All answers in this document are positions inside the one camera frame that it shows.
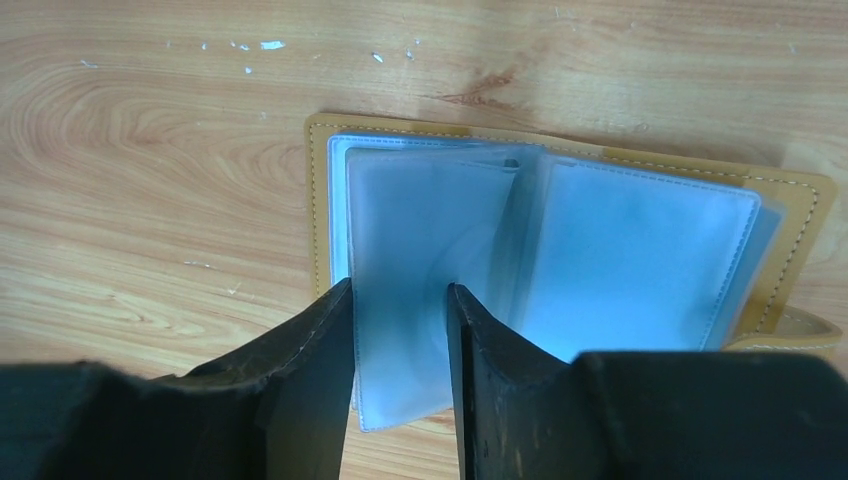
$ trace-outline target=yellow leather cover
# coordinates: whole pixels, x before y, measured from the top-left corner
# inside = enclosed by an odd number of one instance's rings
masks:
[[[544,145],[565,155],[756,190],[788,209],[783,228],[739,319],[730,350],[807,352],[828,356],[842,332],[832,323],[786,307],[786,299],[836,196],[828,178],[772,167],[603,147],[513,130],[392,118],[319,113],[306,121],[307,204],[312,213],[310,255],[316,297],[331,287],[327,141],[339,132],[372,132]]]

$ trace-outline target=leather wallet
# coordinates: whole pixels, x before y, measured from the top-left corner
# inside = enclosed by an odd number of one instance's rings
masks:
[[[306,135],[315,291],[353,277],[363,430],[450,405],[453,281],[565,361],[826,355],[841,336],[785,306],[834,200],[826,177],[372,117],[318,114]]]

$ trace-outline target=white stitching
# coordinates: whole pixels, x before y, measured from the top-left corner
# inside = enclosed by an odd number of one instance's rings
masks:
[[[813,322],[811,322],[807,319],[796,318],[796,317],[793,317],[792,315],[789,315],[788,313],[785,313],[785,312],[783,313],[783,316],[790,319],[790,320],[795,320],[796,322],[803,323],[804,325],[807,325],[807,326],[810,326],[810,327],[815,327],[815,325],[813,325]]]
[[[838,343],[828,343],[827,345],[810,345],[807,347],[781,347],[776,345],[750,345],[742,350],[756,350],[761,348],[763,350],[821,350],[824,348],[833,348],[839,345]]]
[[[318,275],[317,275],[317,272],[318,272],[318,227],[316,225],[317,222],[315,221],[317,219],[317,214],[316,214],[316,209],[315,209],[315,202],[316,202],[316,198],[315,198],[315,175],[314,175],[314,173],[315,173],[315,145],[314,145],[314,140],[313,140],[313,137],[312,137],[312,128],[313,127],[355,128],[355,129],[359,129],[359,130],[370,130],[370,131],[375,131],[375,132],[405,133],[405,134],[410,134],[410,135],[426,135],[426,136],[430,136],[430,137],[479,138],[479,139],[483,139],[483,140],[493,140],[493,141],[497,141],[497,142],[527,144],[527,142],[522,142],[520,140],[513,140],[513,139],[509,139],[509,138],[497,138],[497,137],[486,137],[486,136],[475,136],[475,135],[453,135],[453,134],[449,134],[449,133],[415,132],[415,131],[411,131],[411,130],[399,130],[399,129],[395,129],[395,128],[365,127],[365,126],[359,126],[359,125],[334,125],[334,124],[328,124],[328,123],[313,123],[312,125],[310,125],[309,126],[309,143],[310,143],[310,154],[311,154],[311,157],[312,157],[312,172],[311,172],[312,173],[312,229],[313,229],[312,234],[313,234],[313,243],[314,243],[314,249],[315,249],[315,251],[314,251],[315,272],[316,272],[316,275],[315,275],[315,290],[318,292],[318,294],[320,294],[321,292],[320,292],[320,287],[318,286]],[[649,167],[665,168],[665,169],[669,169],[669,170],[679,170],[679,171],[683,171],[683,172],[703,173],[703,174],[707,174],[707,175],[718,175],[718,176],[722,176],[722,177],[735,177],[735,178],[742,178],[742,179],[745,179],[745,180],[758,180],[758,181],[771,182],[771,183],[785,183],[785,184],[788,184],[788,185],[800,185],[802,187],[808,188],[813,194],[813,202],[810,205],[810,211],[807,212],[807,218],[804,220],[804,223],[801,225],[801,231],[798,232],[798,236],[795,238],[795,243],[792,245],[792,250],[789,252],[789,257],[783,263],[783,268],[780,270],[780,276],[778,276],[777,282],[775,283],[774,288],[772,289],[771,296],[769,296],[768,302],[766,302],[766,307],[763,310],[763,314],[760,317],[759,322],[757,322],[757,328],[754,330],[754,332],[760,331],[760,329],[763,326],[763,323],[766,320],[766,316],[768,316],[769,311],[771,311],[772,305],[774,305],[775,298],[777,298],[777,292],[780,290],[780,285],[783,283],[783,279],[786,276],[786,270],[789,268],[789,264],[792,262],[792,258],[795,256],[795,252],[798,250],[798,246],[801,243],[801,239],[804,237],[804,233],[807,231],[807,225],[809,225],[809,223],[812,221],[813,213],[816,210],[816,206],[818,206],[819,192],[818,192],[818,190],[816,190],[815,187],[813,187],[812,185],[810,185],[808,183],[799,183],[799,182],[790,181],[790,180],[780,180],[780,179],[776,179],[776,178],[766,178],[766,177],[752,177],[751,175],[737,175],[735,173],[714,172],[714,171],[711,171],[711,170],[701,170],[701,169],[697,169],[697,168],[677,167],[677,166],[674,166],[674,165],[664,165],[664,164],[660,164],[660,163],[642,162],[642,161],[639,161],[639,160],[630,160],[630,159],[625,159],[625,158],[608,157],[606,155],[600,155],[600,154],[592,153],[592,152],[583,152],[583,151],[580,151],[580,150],[574,150],[574,149],[570,149],[570,148],[549,147],[547,145],[543,145],[543,144],[540,144],[540,143],[535,143],[535,144],[531,144],[531,145],[539,145],[539,146],[543,146],[543,147],[546,147],[546,148],[550,148],[551,150],[557,150],[557,151],[567,152],[567,153],[577,153],[577,154],[585,155],[585,156],[589,156],[589,157],[603,158],[603,159],[606,159],[606,160],[615,160],[615,161],[619,161],[619,162],[632,163],[632,164],[636,164],[636,165],[645,165],[645,166],[649,166]]]

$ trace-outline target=wood grain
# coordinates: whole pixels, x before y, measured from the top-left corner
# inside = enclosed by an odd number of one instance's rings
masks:
[[[183,373],[305,307],[317,111],[848,186],[843,1],[457,3],[4,2],[0,360]],[[846,243],[843,194],[792,303],[848,329]],[[451,418],[368,435],[352,420],[343,477],[456,478]]]

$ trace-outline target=transparent page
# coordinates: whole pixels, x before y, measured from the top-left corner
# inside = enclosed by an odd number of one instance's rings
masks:
[[[491,145],[476,139],[342,133],[327,142],[330,279],[335,284],[350,276],[347,231],[347,161],[355,150],[420,151]]]
[[[715,326],[707,336],[704,347],[710,350],[721,348],[733,334],[739,315],[751,290],[765,265],[774,245],[786,209],[777,202],[763,199],[763,206],[757,212],[751,226],[751,234],[739,254],[736,271],[733,272],[727,295],[716,316]]]
[[[551,163],[520,333],[585,350],[701,350],[760,210],[755,192],[586,161]],[[744,302],[734,297],[735,303]]]
[[[495,235],[486,308],[506,326],[521,331],[539,242],[551,162],[523,162],[512,182]]]
[[[360,426],[450,407],[445,289],[486,301],[495,233],[525,147],[352,155],[348,162]]]

